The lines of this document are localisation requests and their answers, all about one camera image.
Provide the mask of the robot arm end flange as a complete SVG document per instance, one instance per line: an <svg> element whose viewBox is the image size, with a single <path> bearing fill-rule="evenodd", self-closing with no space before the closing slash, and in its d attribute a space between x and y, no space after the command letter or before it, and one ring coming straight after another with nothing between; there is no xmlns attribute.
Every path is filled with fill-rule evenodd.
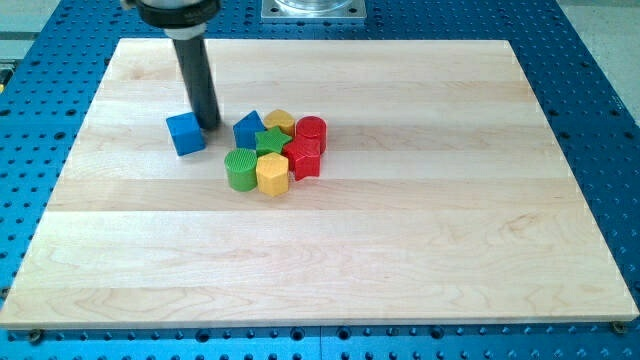
<svg viewBox="0 0 640 360"><path fill-rule="evenodd" d="M220 0L120 0L124 10L135 9L148 25L173 40L191 40L204 34L206 24L221 9Z"/></svg>

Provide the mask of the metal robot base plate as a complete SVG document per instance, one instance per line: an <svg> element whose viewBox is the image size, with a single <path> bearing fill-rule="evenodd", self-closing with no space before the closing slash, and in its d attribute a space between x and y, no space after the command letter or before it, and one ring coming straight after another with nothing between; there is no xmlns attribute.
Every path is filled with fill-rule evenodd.
<svg viewBox="0 0 640 360"><path fill-rule="evenodd" d="M262 0L264 21L360 21L367 17L365 0Z"/></svg>

